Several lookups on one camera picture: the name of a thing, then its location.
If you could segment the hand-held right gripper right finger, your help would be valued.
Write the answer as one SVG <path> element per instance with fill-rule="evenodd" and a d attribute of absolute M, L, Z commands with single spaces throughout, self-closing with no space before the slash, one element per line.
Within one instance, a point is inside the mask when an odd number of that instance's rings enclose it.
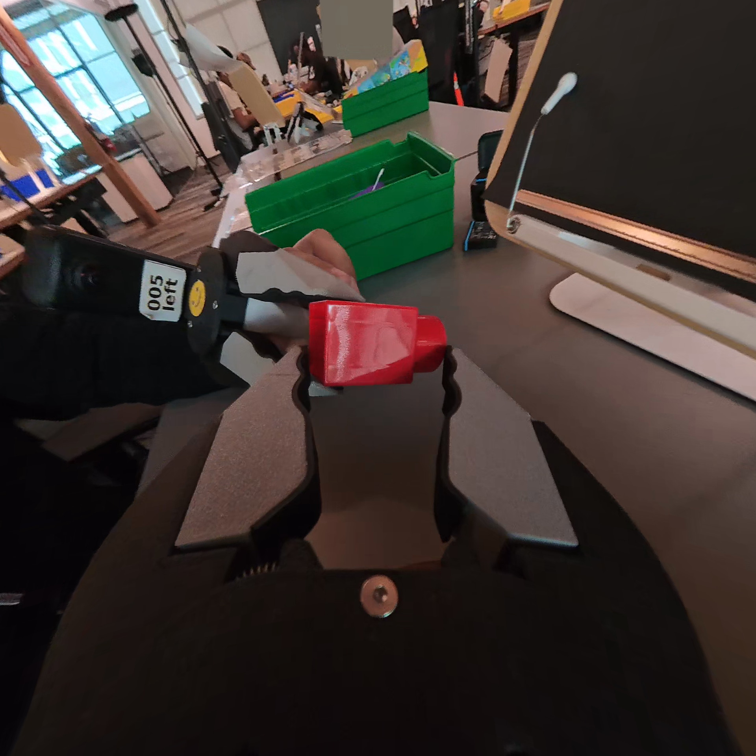
<path fill-rule="evenodd" d="M 459 348 L 447 348 L 441 384 L 434 520 L 442 542 L 466 543 L 482 562 L 522 545 L 577 549 L 530 414 Z"/>

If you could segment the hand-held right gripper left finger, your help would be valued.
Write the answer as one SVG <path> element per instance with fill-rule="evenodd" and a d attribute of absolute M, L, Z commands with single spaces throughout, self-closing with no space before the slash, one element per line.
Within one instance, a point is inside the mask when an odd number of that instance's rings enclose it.
<path fill-rule="evenodd" d="M 222 414 L 176 550 L 280 550 L 322 512 L 308 355 L 292 347 Z"/>

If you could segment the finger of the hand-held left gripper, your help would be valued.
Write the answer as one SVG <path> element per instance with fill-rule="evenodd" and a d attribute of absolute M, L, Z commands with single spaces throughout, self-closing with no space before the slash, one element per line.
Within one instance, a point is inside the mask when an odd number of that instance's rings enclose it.
<path fill-rule="evenodd" d="M 365 302 L 345 280 L 283 249 L 239 254 L 236 281 L 241 295 L 264 302 Z"/>
<path fill-rule="evenodd" d="M 315 379 L 308 366 L 308 344 L 304 337 L 260 334 L 236 330 L 224 341 L 220 365 L 244 383 L 290 382 L 292 398 L 332 398 L 343 393 Z"/>

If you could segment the red toy building block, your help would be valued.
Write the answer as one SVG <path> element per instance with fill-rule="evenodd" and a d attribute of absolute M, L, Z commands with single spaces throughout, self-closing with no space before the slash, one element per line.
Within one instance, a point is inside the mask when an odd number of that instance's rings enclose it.
<path fill-rule="evenodd" d="M 410 384 L 448 347 L 445 326 L 417 308 L 326 300 L 308 308 L 308 367 L 329 388 Z"/>

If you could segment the person's left hand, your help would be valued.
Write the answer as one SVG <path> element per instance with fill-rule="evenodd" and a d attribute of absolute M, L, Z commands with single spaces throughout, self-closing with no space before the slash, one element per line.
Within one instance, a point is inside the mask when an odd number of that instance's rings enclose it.
<path fill-rule="evenodd" d="M 328 231 L 315 229 L 287 250 L 358 291 L 352 260 Z"/>

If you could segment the side desk with blue bins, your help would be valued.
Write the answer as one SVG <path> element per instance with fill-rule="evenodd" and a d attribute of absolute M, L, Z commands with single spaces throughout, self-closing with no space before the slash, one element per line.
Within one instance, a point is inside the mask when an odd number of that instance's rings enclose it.
<path fill-rule="evenodd" d="M 86 175 L 77 182 L 59 184 L 40 194 L 2 207 L 1 231 L 15 241 L 22 242 L 26 226 L 60 225 L 75 221 L 84 233 L 106 238 L 107 233 L 89 213 L 105 194 L 98 174 Z"/>

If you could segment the white foam board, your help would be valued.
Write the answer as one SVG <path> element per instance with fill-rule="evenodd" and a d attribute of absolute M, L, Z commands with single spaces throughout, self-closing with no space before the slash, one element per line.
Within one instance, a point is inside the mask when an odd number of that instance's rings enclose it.
<path fill-rule="evenodd" d="M 184 39 L 198 68 L 215 72 L 224 102 L 241 131 L 272 125 L 282 129 L 286 125 L 286 119 L 250 65 L 226 54 L 192 25 L 186 26 Z"/>

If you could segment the black light stand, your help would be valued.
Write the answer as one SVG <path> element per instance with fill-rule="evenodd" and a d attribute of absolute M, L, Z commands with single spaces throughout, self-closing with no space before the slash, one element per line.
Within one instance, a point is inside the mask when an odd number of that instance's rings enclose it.
<path fill-rule="evenodd" d="M 182 112 L 182 109 L 180 108 L 178 102 L 174 98 L 170 88 L 167 86 L 165 79 L 162 77 L 159 68 L 154 62 L 154 59 L 150 56 L 148 49 L 145 47 L 145 45 L 139 38 L 139 35 L 137 34 L 137 29 L 134 27 L 132 23 L 132 18 L 138 15 L 139 15 L 139 9 L 138 9 L 137 4 L 134 2 L 126 2 L 126 3 L 119 3 L 115 7 L 110 7 L 107 13 L 104 15 L 104 19 L 111 24 L 124 24 L 128 32 L 130 33 L 131 37 L 133 38 L 134 42 L 137 44 L 138 52 L 141 55 L 141 57 L 144 58 L 145 63 L 144 64 L 136 63 L 135 66 L 142 73 L 144 73 L 147 70 L 150 71 L 150 74 L 148 74 L 147 76 L 155 80 L 157 85 L 159 86 L 159 89 L 161 90 L 161 93 L 166 99 L 166 102 L 168 103 L 170 109 L 172 110 L 175 118 L 181 124 L 182 130 L 185 136 L 189 139 L 190 143 L 192 144 L 196 158 L 202 161 L 204 167 L 206 168 L 206 171 L 212 176 L 215 182 L 215 187 L 210 191 L 210 193 L 215 198 L 215 204 L 217 205 L 221 199 L 223 183 L 220 180 L 218 173 L 215 171 L 215 167 L 212 163 L 212 160 L 206 155 L 205 151 L 203 150 L 203 147 L 201 146 L 201 143 L 196 138 L 192 127 L 190 127 L 188 121 L 184 117 L 184 113 Z"/>

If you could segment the small green plastic bin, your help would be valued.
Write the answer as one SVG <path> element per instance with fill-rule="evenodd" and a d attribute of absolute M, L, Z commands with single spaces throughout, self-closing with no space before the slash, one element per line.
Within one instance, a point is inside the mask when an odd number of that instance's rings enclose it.
<path fill-rule="evenodd" d="M 428 86 L 425 69 L 345 98 L 343 126 L 352 137 L 359 137 L 426 112 L 430 108 Z"/>

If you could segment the black battery blue edge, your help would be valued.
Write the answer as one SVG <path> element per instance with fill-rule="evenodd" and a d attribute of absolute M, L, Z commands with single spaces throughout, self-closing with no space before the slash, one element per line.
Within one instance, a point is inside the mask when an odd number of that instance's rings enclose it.
<path fill-rule="evenodd" d="M 464 252 L 490 250 L 497 247 L 498 234 L 487 221 L 470 222 L 463 241 Z"/>

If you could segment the black charger with display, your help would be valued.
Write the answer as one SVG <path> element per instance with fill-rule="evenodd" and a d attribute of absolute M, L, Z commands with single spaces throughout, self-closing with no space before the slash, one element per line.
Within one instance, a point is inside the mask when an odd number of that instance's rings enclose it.
<path fill-rule="evenodd" d="M 503 130 L 482 134 L 477 144 L 477 174 L 470 184 L 470 202 L 473 222 L 486 222 L 483 194 L 487 183 L 487 174 L 496 154 Z"/>

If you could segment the colourful printed box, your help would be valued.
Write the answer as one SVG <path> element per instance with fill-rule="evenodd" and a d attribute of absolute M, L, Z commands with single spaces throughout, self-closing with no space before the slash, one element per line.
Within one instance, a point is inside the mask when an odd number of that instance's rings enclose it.
<path fill-rule="evenodd" d="M 388 62 L 350 84 L 343 92 L 343 99 L 352 98 L 385 83 L 404 78 L 411 73 L 425 71 L 427 68 L 428 60 L 422 41 L 411 39 Z"/>

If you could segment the wooden book stand white base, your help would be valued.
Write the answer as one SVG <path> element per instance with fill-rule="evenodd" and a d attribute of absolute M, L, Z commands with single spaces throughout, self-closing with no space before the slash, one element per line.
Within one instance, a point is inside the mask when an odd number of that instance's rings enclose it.
<path fill-rule="evenodd" d="M 487 217 L 564 315 L 755 399 L 754 2 L 552 2 Z"/>

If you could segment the wooden post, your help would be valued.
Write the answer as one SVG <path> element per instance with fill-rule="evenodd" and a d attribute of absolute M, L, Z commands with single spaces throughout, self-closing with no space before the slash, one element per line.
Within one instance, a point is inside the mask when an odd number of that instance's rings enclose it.
<path fill-rule="evenodd" d="M 50 103 L 59 117 L 79 138 L 90 159 L 102 168 L 113 186 L 129 204 L 137 217 L 148 228 L 156 227 L 161 219 L 138 186 L 131 180 L 122 166 L 107 152 L 93 136 L 86 121 L 74 103 L 64 93 L 52 74 L 44 67 L 39 57 L 4 7 L 1 7 L 1 43 L 2 47 L 21 66 L 44 98 Z"/>

